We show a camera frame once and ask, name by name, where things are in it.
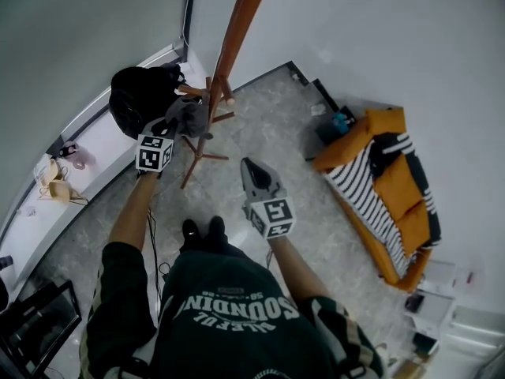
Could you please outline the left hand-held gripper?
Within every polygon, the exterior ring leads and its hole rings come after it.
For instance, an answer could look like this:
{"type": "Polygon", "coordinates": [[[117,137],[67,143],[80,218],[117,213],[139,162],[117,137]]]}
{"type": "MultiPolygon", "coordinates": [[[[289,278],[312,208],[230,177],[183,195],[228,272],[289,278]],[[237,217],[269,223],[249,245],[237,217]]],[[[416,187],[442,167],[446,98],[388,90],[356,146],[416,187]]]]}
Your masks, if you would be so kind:
{"type": "Polygon", "coordinates": [[[168,122],[161,117],[144,127],[137,139],[136,169],[138,171],[162,172],[170,163],[177,126],[176,118],[168,122]]]}

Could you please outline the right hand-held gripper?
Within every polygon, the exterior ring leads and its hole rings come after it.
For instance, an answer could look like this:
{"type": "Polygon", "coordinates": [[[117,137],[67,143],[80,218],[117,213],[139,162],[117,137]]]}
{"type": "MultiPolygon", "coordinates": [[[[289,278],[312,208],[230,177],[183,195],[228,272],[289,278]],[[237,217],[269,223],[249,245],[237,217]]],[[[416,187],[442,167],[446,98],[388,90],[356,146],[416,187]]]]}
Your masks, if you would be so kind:
{"type": "Polygon", "coordinates": [[[251,174],[249,163],[249,158],[245,157],[240,165],[247,220],[262,238],[288,235],[297,221],[292,197],[281,186],[276,170],[264,162],[253,160],[251,174]]]}

